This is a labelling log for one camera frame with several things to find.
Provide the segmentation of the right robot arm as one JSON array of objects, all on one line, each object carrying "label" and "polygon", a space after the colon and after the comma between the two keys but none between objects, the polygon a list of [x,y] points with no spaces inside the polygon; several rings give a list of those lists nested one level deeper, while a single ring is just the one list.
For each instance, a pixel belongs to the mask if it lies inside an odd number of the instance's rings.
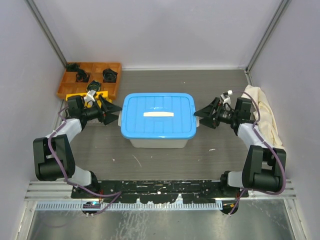
[{"label": "right robot arm", "polygon": [[196,111],[199,123],[211,129],[220,123],[230,125],[248,149],[241,171],[226,171],[221,175],[219,191],[231,197],[237,190],[255,190],[270,195],[281,194],[286,186],[285,150],[276,148],[263,138],[252,119],[251,99],[237,98],[234,108],[216,97],[209,105]]}]

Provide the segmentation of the blue plastic tray lid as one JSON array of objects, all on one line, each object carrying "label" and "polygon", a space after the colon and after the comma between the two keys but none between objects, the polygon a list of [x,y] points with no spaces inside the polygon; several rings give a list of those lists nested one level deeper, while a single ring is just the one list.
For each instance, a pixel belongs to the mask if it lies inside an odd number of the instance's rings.
[{"label": "blue plastic tray lid", "polygon": [[188,93],[131,93],[122,106],[121,134],[129,140],[189,140],[197,132],[195,112]]}]

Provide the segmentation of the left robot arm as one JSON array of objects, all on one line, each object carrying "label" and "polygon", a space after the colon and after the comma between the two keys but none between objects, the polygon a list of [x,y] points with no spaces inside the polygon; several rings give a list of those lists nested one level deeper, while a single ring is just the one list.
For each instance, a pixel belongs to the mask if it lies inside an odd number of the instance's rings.
[{"label": "left robot arm", "polygon": [[33,141],[34,171],[39,181],[64,181],[81,189],[88,198],[110,198],[114,193],[102,194],[96,175],[76,165],[71,141],[80,134],[87,123],[98,120],[105,126],[117,121],[122,110],[102,94],[72,95],[66,100],[65,116],[51,134]]}]

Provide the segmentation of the white plastic bin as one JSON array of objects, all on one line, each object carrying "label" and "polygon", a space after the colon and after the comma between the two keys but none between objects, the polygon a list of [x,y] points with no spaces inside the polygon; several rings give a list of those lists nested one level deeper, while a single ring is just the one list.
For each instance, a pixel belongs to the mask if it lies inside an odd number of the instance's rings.
[{"label": "white plastic bin", "polygon": [[149,149],[181,149],[184,148],[189,139],[129,139],[135,148],[149,148]]}]

